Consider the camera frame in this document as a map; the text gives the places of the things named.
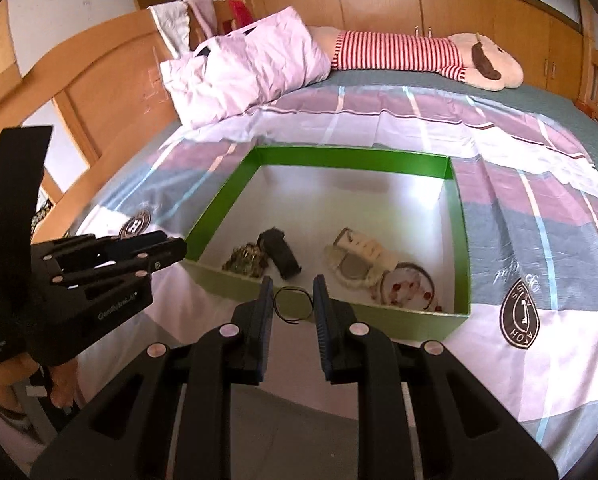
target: screw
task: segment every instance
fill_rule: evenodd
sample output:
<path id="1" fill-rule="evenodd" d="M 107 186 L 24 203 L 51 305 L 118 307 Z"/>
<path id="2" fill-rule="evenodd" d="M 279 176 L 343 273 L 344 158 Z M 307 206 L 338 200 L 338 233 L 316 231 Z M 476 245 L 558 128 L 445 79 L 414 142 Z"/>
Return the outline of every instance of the screw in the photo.
<path id="1" fill-rule="evenodd" d="M 166 348 L 166 345 L 164 345 L 163 343 L 154 343 L 148 347 L 146 353 L 150 355 L 150 357 L 154 358 L 161 357 L 167 352 L 167 350 L 168 349 Z"/>
<path id="2" fill-rule="evenodd" d="M 352 335 L 368 335 L 370 327 L 365 323 L 352 323 L 348 330 Z"/>
<path id="3" fill-rule="evenodd" d="M 223 337 L 234 337 L 239 333 L 239 327 L 236 324 L 228 323 L 219 329 L 219 333 Z"/>
<path id="4" fill-rule="evenodd" d="M 430 355 L 441 355 L 444 351 L 444 346 L 439 341 L 428 341 L 423 345 L 423 349 Z"/>

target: red and white striped shirt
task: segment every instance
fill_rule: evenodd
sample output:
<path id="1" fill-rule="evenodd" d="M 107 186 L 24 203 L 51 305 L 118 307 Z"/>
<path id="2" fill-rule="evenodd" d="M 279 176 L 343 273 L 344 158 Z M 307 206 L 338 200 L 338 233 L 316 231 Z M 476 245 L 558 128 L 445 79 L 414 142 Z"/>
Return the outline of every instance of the red and white striped shirt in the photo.
<path id="1" fill-rule="evenodd" d="M 337 38 L 333 70 L 414 70 L 437 72 L 464 81 L 465 67 L 457 46 L 447 38 L 381 32 L 342 32 Z"/>

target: black logo patch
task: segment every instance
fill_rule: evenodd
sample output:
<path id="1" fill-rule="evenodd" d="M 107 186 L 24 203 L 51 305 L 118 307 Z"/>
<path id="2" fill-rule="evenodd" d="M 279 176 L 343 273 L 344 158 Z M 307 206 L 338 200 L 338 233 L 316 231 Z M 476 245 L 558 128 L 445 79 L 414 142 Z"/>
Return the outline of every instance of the black logo patch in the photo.
<path id="1" fill-rule="evenodd" d="M 121 231 L 119 231 L 119 238 L 132 238 L 133 236 L 140 235 L 150 225 L 152 219 L 153 216 L 150 214 L 150 211 L 142 209 L 123 225 Z"/>
<path id="2" fill-rule="evenodd" d="M 515 348 L 527 350 L 539 333 L 539 313 L 524 280 L 519 278 L 503 300 L 499 325 L 503 337 Z"/>

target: mattress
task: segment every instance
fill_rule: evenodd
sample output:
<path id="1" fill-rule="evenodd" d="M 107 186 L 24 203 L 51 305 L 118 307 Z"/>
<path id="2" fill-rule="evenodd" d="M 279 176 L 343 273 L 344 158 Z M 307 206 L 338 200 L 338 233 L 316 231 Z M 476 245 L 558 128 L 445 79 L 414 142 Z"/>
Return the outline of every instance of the mattress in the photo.
<path id="1" fill-rule="evenodd" d="M 491 93 L 424 73 L 335 73 L 242 116 L 177 130 L 111 181 L 76 232 L 114 235 L 148 210 L 149 230 L 185 236 L 260 142 L 452 157 L 468 230 L 473 314 L 445 343 L 563 476 L 598 433 L 598 125 L 531 87 Z M 541 319 L 528 349 L 509 344 L 499 326 L 503 299 L 519 278 Z M 192 283 L 182 266 L 156 273 L 154 291 L 153 305 L 81 355 L 87 398 L 151 342 L 188 344 L 234 308 Z M 275 322 L 270 358 L 263 390 L 307 410 L 354 418 L 356 390 L 323 381 L 313 326 Z"/>

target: stuffed animal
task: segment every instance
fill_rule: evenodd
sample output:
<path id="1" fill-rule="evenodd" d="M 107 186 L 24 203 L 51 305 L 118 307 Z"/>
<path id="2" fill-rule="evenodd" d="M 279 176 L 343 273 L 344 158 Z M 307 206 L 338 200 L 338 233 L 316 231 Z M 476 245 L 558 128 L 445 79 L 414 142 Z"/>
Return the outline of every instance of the stuffed animal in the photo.
<path id="1" fill-rule="evenodd" d="M 425 38 L 332 27 L 309 27 L 309 30 L 332 60 L 333 70 L 436 72 L 492 91 L 517 88 L 524 81 L 524 71 L 514 57 L 479 34 Z"/>

